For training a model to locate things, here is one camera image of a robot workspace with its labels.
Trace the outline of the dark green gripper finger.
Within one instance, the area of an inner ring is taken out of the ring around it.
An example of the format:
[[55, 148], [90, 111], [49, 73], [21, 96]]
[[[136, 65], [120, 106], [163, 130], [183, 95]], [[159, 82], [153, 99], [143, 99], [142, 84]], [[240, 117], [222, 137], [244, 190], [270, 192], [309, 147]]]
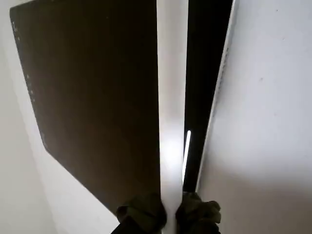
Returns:
[[216, 201], [202, 201], [197, 193], [184, 192], [176, 212], [178, 234], [218, 234], [221, 207]]
[[132, 198], [117, 209], [119, 225], [112, 234], [159, 234], [166, 225], [167, 214], [160, 194]]

